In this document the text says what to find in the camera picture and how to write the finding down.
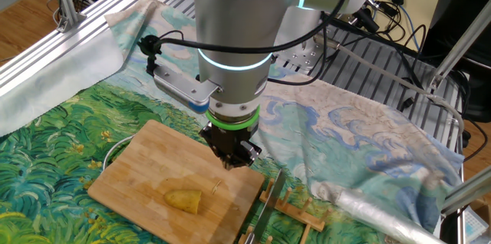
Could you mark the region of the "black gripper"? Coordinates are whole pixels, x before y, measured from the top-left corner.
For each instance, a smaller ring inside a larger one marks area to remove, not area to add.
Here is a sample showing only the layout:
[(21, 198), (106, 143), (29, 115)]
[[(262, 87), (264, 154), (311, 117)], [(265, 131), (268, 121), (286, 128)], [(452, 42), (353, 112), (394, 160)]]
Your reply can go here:
[(209, 122), (199, 135), (207, 142), (226, 170), (234, 167), (250, 167), (259, 157), (262, 149), (251, 142), (258, 124), (239, 130), (218, 127)]

